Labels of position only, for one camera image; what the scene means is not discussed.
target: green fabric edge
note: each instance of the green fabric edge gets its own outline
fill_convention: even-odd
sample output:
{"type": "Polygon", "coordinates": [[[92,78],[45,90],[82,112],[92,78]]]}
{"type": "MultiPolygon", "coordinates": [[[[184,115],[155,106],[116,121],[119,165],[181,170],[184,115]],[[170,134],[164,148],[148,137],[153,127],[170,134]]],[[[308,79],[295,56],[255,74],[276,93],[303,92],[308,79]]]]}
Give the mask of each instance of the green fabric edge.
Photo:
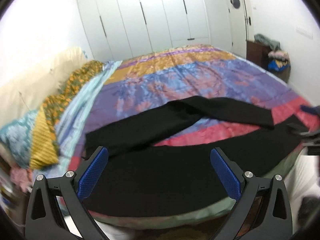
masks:
{"type": "MultiPolygon", "coordinates": [[[[286,158],[284,158],[272,171],[264,176],[264,178],[271,179],[275,174],[281,175],[285,178],[290,170],[293,168],[298,155],[302,148],[298,147],[286,158]]],[[[129,227],[134,229],[164,229],[173,228],[183,225],[199,224],[204,221],[212,220],[228,214],[235,204],[235,200],[226,197],[215,204],[212,204],[206,208],[189,212],[181,215],[174,215],[170,217],[150,217],[150,218],[123,218],[123,217],[99,217],[94,216],[94,219],[122,227],[129,227]]]]}

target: silver screw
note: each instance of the silver screw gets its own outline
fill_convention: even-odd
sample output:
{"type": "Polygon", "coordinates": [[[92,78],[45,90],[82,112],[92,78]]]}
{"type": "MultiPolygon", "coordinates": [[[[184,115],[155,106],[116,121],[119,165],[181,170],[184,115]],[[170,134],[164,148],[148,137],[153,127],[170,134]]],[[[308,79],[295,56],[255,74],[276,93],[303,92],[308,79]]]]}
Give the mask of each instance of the silver screw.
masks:
{"type": "Polygon", "coordinates": [[[276,180],[282,180],[282,177],[278,174],[275,176],[275,178],[276,178],[276,180]]]}
{"type": "Polygon", "coordinates": [[[43,179],[43,175],[42,174],[37,176],[37,180],[42,180],[42,179],[43,179]]]}
{"type": "Polygon", "coordinates": [[[73,171],[67,171],[66,177],[71,178],[75,173],[73,171]]]}
{"type": "Polygon", "coordinates": [[[253,177],[253,173],[251,171],[246,171],[244,173],[244,175],[247,177],[247,178],[252,178],[253,177]]]}

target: beige upholstered headboard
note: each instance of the beige upholstered headboard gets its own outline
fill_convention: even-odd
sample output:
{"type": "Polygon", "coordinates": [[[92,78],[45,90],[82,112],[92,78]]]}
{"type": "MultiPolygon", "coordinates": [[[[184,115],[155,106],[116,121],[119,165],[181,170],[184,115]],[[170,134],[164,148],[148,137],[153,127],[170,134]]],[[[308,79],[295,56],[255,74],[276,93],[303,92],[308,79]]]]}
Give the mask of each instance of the beige upholstered headboard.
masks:
{"type": "MultiPolygon", "coordinates": [[[[70,74],[87,61],[81,48],[72,47],[28,68],[0,87],[0,127],[38,108],[48,95],[57,94],[70,74]]],[[[0,156],[14,164],[11,154],[1,144],[0,156]]]]}

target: purple stripe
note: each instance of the purple stripe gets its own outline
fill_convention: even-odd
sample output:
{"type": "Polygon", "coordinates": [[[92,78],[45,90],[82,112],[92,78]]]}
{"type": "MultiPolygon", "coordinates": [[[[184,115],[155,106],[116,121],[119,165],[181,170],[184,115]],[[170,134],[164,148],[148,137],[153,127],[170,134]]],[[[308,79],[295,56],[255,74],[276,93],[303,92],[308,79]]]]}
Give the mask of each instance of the purple stripe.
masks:
{"type": "Polygon", "coordinates": [[[140,63],[140,62],[146,62],[148,60],[153,60],[155,58],[160,58],[160,57],[166,57],[169,55],[177,55],[177,54],[182,54],[182,53],[186,53],[186,52],[204,52],[204,51],[220,51],[220,49],[210,48],[210,49],[175,50],[175,51],[171,51],[171,52],[162,53],[157,56],[153,55],[148,58],[140,58],[139,60],[131,61],[127,64],[122,64],[118,69],[123,69],[123,68],[129,67],[129,66],[132,66],[132,65],[136,65],[137,63],[140,63]]]}

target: tie-dye bedsheet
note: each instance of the tie-dye bedsheet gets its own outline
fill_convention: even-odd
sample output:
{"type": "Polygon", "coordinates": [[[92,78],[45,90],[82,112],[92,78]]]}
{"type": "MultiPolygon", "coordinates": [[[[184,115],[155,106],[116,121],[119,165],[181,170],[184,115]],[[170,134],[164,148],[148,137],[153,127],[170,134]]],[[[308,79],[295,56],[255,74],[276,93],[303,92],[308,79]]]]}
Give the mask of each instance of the tie-dye bedsheet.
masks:
{"type": "MultiPolygon", "coordinates": [[[[249,61],[210,45],[169,49],[122,62],[98,94],[65,171],[78,167],[86,133],[168,101],[194,95],[207,98],[229,97],[272,109],[275,124],[296,114],[310,129],[314,130],[319,126],[316,117],[300,111],[301,104],[308,104],[305,99],[281,80],[249,61]]],[[[253,125],[203,118],[157,145],[211,143],[257,129],[259,127],[253,125]]],[[[216,212],[211,212],[211,218],[223,214],[222,206],[216,212]]],[[[230,203],[226,204],[225,210],[231,207],[230,203]]],[[[103,222],[136,228],[148,228],[146,224],[150,225],[149,228],[177,226],[184,220],[183,217],[176,216],[179,222],[174,223],[172,218],[161,218],[158,219],[159,226],[155,226],[156,222],[150,219],[123,221],[100,214],[93,215],[103,222]]],[[[186,219],[195,222],[194,218],[186,219]]]]}

